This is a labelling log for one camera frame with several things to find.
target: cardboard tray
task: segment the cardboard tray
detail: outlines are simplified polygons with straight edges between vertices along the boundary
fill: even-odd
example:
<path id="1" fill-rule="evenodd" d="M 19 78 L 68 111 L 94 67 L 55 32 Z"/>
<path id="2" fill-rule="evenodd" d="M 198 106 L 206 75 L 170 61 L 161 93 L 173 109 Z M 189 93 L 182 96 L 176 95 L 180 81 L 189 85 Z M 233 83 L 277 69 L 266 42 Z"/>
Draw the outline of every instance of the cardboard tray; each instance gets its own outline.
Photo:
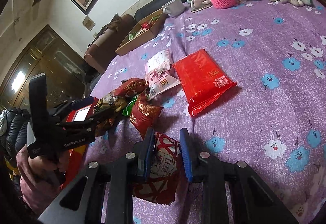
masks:
<path id="1" fill-rule="evenodd" d="M 131 34 L 133 32 L 139 32 L 141 29 L 141 24 L 143 24 L 147 21 L 150 21 L 151 18 L 156 17 L 158 15 L 159 15 L 159 18 L 155 21 L 153 26 L 148 31 L 145 31 L 142 34 L 139 34 L 138 36 L 136 36 L 135 38 L 133 38 L 132 40 L 129 41 L 129 38 L 128 38 L 129 34 Z M 143 18 L 128 33 L 127 37 L 123 40 L 123 42 L 120 44 L 118 49 L 115 50 L 115 52 L 119 56 L 123 56 L 123 55 L 129 53 L 130 51 L 136 49 L 137 47 L 141 46 L 142 44 L 154 39 L 158 35 L 166 18 L 167 18 L 167 14 L 163 13 L 163 8 L 161 8 L 161 9 L 155 11 L 154 13 L 152 13 L 151 15 Z"/>

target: purple tablecloth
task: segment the purple tablecloth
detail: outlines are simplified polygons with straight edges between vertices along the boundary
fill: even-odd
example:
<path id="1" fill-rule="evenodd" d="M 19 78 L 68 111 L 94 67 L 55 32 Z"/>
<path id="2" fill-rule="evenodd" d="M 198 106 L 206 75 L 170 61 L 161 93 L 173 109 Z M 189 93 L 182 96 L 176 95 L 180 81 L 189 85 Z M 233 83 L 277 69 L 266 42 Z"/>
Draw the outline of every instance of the purple tablecloth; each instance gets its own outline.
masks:
<path id="1" fill-rule="evenodd" d="M 204 48 L 238 86 L 197 118 L 187 113 L 181 86 L 165 92 L 154 129 L 179 139 L 186 127 L 220 160 L 246 161 L 299 222 L 308 223 L 326 201 L 326 10 L 316 6 L 264 0 L 194 14 L 187 9 L 168 18 L 156 39 L 117 56 L 92 96 L 103 97 L 121 80 L 143 78 L 144 64 L 159 51 L 169 48 L 176 62 Z M 140 140 L 122 120 L 90 144 L 85 164 L 115 160 Z M 182 177 L 169 206 L 134 198 L 134 222 L 200 223 L 201 193 L 200 184 L 188 186 Z"/>

